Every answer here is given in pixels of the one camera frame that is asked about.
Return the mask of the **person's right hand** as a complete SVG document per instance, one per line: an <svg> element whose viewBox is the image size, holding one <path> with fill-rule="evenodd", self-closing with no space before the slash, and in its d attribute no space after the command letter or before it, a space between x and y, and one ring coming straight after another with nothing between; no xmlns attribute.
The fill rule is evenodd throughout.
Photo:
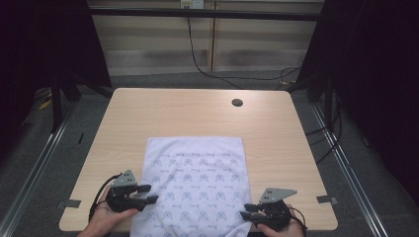
<svg viewBox="0 0 419 237"><path fill-rule="evenodd" d="M258 224L257 228L267 237L305 237L301 224L295 219L292 219L282 231L275 231L265 224Z"/></svg>

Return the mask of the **white patterned towel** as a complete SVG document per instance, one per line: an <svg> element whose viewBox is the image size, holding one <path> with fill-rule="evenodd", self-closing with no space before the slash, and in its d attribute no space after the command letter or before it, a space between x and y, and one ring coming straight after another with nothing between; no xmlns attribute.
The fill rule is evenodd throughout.
<svg viewBox="0 0 419 237"><path fill-rule="evenodd" d="M247 237L252 201L240 137L148 139L140 182L157 202L131 222L130 237Z"/></svg>

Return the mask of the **white wall socket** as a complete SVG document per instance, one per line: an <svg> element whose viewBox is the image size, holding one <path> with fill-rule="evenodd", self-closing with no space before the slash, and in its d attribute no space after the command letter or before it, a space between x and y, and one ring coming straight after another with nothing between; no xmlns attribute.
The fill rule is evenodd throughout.
<svg viewBox="0 0 419 237"><path fill-rule="evenodd" d="M204 0L180 0L182 9L196 9L203 10L205 8Z"/></svg>

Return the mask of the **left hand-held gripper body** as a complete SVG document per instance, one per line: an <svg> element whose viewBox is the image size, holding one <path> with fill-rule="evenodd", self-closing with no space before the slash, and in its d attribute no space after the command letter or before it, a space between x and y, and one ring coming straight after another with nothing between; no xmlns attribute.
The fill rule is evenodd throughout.
<svg viewBox="0 0 419 237"><path fill-rule="evenodd" d="M136 190L138 186L132 170L121 173L111 183L108 191L106 202L109 208L114 212L123 212L132 208L143 211L147 206L146 199L131 196L133 193L138 194Z"/></svg>

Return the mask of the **person's left hand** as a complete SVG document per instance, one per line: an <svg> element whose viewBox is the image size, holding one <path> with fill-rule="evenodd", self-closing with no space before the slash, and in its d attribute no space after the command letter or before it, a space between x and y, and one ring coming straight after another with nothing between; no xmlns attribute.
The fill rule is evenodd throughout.
<svg viewBox="0 0 419 237"><path fill-rule="evenodd" d="M138 210L135 208L128 209L123 212L112 211L106 202L109 189L109 187L105 188L104 193L99 199L100 203L95 208L92 219L77 237L104 237L120 222L130 219L138 214Z"/></svg>

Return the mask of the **black curtain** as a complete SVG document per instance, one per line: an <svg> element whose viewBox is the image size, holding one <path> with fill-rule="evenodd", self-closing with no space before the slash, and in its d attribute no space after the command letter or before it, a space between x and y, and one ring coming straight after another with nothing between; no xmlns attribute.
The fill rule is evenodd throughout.
<svg viewBox="0 0 419 237"><path fill-rule="evenodd" d="M87 0L0 0L0 163L37 90L112 85Z"/></svg>
<svg viewBox="0 0 419 237"><path fill-rule="evenodd" d="M419 207L419 0L324 0L297 77L333 88Z"/></svg>

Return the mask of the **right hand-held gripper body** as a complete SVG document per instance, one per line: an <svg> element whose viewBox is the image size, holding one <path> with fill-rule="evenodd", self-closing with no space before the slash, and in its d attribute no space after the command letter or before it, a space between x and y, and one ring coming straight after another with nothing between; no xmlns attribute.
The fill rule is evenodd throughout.
<svg viewBox="0 0 419 237"><path fill-rule="evenodd" d="M255 226L264 224L275 231L283 230L292 219L284 199L296 194L296 190L266 188L256 205L256 210L251 214L251 222Z"/></svg>

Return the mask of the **black metal stand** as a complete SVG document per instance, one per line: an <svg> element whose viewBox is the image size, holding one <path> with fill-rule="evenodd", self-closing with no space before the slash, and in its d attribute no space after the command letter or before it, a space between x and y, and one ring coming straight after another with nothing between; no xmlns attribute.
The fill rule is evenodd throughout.
<svg viewBox="0 0 419 237"><path fill-rule="evenodd" d="M326 127L328 129L332 129L333 126L333 118L332 118L332 98L333 98L333 86L332 86L332 80L330 77L327 77L326 80L326 89L325 89L325 106L324 106L324 112L325 112L325 123Z"/></svg>
<svg viewBox="0 0 419 237"><path fill-rule="evenodd" d="M53 110L53 124L51 132L55 133L62 123L62 110L61 110L61 91L59 79L57 75L52 77L51 83L51 101Z"/></svg>

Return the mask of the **aluminium floor rail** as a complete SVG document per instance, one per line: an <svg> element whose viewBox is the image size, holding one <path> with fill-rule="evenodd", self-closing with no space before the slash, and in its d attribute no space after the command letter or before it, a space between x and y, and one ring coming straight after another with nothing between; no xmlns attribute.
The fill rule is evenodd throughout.
<svg viewBox="0 0 419 237"><path fill-rule="evenodd" d="M64 104L58 126L50 109L34 110L24 122L22 137L0 172L0 237L13 236L77 105Z"/></svg>
<svg viewBox="0 0 419 237"><path fill-rule="evenodd" d="M369 225L374 237L389 237L385 230L383 223L377 214L371 200L366 194L361 185L351 163L348 160L346 153L338 141L338 137L326 127L326 116L318 105L312 106L313 113L320 127L323 129L323 134L330 146L335 160L337 161L348 186L360 208L364 219Z"/></svg>

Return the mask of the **black horizontal frame bar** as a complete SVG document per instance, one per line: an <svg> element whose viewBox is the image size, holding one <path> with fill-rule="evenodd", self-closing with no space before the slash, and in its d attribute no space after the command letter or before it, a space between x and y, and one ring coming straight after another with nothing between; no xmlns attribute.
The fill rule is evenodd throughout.
<svg viewBox="0 0 419 237"><path fill-rule="evenodd" d="M101 16L140 16L140 17L184 17L184 18L213 18L213 19L246 19L246 20L278 20L316 22L320 14L306 13L276 13L229 10L194 10L194 9L145 9L145 8L108 8L91 7L91 15Z"/></svg>

